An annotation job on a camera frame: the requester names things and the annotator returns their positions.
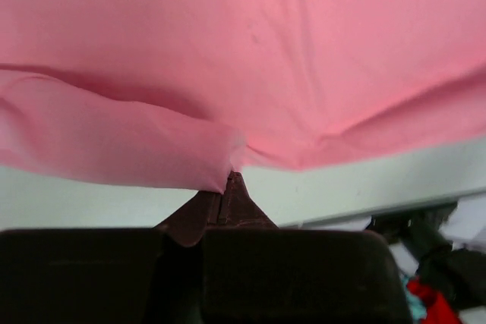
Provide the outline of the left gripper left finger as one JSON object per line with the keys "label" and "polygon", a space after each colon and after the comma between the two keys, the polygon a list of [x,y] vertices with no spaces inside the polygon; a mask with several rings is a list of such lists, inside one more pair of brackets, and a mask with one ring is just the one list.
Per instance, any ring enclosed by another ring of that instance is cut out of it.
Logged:
{"label": "left gripper left finger", "polygon": [[3,323],[170,323],[200,290],[200,241],[221,195],[198,192],[152,228],[1,233]]}

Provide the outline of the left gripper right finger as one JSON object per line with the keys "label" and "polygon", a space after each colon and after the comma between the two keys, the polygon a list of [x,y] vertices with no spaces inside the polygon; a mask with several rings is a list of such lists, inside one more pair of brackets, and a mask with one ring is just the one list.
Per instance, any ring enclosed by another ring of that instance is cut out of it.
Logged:
{"label": "left gripper right finger", "polygon": [[372,231],[277,228],[229,176],[205,231],[205,323],[410,323],[397,264]]}

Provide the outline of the pink t shirt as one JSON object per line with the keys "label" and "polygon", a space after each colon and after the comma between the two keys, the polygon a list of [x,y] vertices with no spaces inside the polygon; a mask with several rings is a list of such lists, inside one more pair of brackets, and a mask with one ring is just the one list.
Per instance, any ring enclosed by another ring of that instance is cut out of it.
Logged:
{"label": "pink t shirt", "polygon": [[485,133],[485,0],[1,0],[1,162],[220,192]]}

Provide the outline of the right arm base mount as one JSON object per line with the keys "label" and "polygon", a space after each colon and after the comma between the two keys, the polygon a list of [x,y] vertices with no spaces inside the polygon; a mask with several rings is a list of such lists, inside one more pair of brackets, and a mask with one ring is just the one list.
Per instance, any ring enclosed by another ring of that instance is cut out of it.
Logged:
{"label": "right arm base mount", "polygon": [[453,202],[374,215],[366,227],[388,244],[403,244],[417,261],[414,275],[402,274],[416,323],[461,323],[460,311],[485,307],[485,252],[455,248],[439,231],[457,206]]}

